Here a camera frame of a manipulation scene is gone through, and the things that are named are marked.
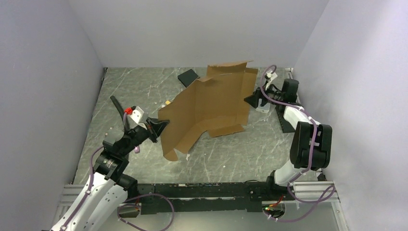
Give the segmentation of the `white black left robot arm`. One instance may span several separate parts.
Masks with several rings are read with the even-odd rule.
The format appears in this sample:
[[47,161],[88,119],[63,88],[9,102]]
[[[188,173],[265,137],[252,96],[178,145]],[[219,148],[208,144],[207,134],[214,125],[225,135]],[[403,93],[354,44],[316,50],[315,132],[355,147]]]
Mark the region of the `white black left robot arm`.
[[131,128],[124,121],[120,134],[108,134],[99,156],[89,161],[89,179],[66,213],[51,228],[53,231],[97,231],[122,203],[138,196],[138,182],[124,174],[128,155],[145,140],[157,142],[169,120],[147,118]]

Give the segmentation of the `brown cardboard box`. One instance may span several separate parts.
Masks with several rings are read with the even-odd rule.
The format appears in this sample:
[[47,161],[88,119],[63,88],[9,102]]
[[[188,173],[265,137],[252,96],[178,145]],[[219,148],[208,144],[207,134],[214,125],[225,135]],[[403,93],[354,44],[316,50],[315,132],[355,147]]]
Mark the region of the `brown cardboard box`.
[[204,132],[214,138],[244,131],[250,111],[244,98],[252,95],[258,75],[247,63],[208,65],[205,77],[158,111],[160,120],[169,120],[161,133],[165,159],[177,161],[176,151],[187,154]]

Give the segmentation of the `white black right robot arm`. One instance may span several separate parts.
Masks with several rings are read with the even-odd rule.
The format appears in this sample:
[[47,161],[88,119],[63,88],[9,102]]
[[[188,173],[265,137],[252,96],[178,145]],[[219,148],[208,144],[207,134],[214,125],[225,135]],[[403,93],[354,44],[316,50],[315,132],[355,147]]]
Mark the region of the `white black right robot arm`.
[[308,171],[326,168],[331,157],[332,127],[322,124],[309,115],[297,101],[299,82],[285,79],[281,89],[265,83],[244,101],[253,108],[275,105],[283,133],[293,133],[289,160],[273,173],[274,181],[265,186],[266,196],[276,200],[284,188]]

